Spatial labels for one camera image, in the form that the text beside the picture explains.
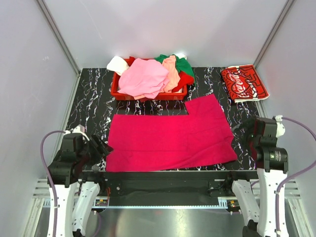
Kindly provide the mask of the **magenta t shirt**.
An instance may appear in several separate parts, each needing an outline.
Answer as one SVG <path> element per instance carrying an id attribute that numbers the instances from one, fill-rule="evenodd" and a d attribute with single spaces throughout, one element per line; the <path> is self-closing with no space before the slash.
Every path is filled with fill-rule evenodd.
<path id="1" fill-rule="evenodd" d="M 213 94 L 185 103 L 187 115 L 114 115 L 107 172 L 147 172 L 237 160 L 233 133 Z"/>

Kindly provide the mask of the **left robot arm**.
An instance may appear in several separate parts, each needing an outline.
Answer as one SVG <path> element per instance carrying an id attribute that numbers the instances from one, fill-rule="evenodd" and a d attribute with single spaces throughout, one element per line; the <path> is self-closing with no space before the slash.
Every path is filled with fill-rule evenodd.
<path id="1" fill-rule="evenodd" d="M 46 167 L 50 216 L 47 236 L 84 237 L 95 199 L 110 187 L 99 171 L 84 171 L 84 167 L 105 159 L 113 148 L 96 135 L 66 132 L 52 163 Z"/>

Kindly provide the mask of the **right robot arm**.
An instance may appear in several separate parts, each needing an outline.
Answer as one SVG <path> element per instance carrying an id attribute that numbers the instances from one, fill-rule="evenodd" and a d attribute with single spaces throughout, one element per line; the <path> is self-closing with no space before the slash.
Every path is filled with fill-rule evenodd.
<path id="1" fill-rule="evenodd" d="M 244 124 L 244 140 L 256 162 L 260 200 L 256 201 L 250 181 L 234 178 L 224 183 L 228 195 L 236 196 L 244 219 L 244 237 L 287 237 L 285 183 L 288 177 L 288 152 L 277 146 L 285 133 L 280 121 L 253 118 Z"/>

